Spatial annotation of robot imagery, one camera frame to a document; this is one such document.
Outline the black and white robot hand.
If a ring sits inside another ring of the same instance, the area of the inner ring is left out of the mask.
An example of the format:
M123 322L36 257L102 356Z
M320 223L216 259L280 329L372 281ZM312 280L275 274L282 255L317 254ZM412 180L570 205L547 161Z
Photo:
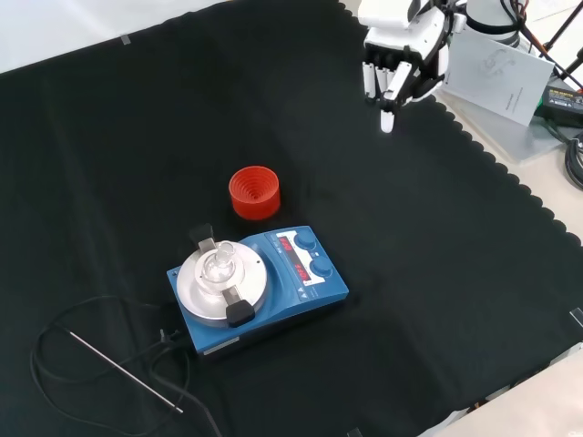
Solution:
M430 96L445 82L449 39L466 16L454 1L362 1L363 92L380 109L380 128L393 131L400 109Z

